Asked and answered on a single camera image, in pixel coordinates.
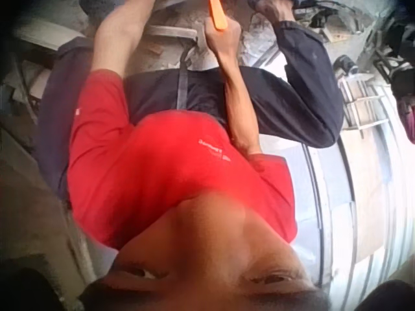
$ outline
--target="orange tool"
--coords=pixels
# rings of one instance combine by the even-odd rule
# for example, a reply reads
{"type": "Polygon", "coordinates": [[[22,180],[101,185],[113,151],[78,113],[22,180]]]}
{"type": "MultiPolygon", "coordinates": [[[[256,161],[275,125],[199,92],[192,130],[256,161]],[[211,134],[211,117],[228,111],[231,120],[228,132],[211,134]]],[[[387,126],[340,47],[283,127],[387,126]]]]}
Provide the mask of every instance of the orange tool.
{"type": "Polygon", "coordinates": [[[210,1],[210,16],[213,19],[213,24],[217,30],[225,30],[228,28],[228,21],[226,20],[225,12],[223,12],[220,0],[210,1]]]}

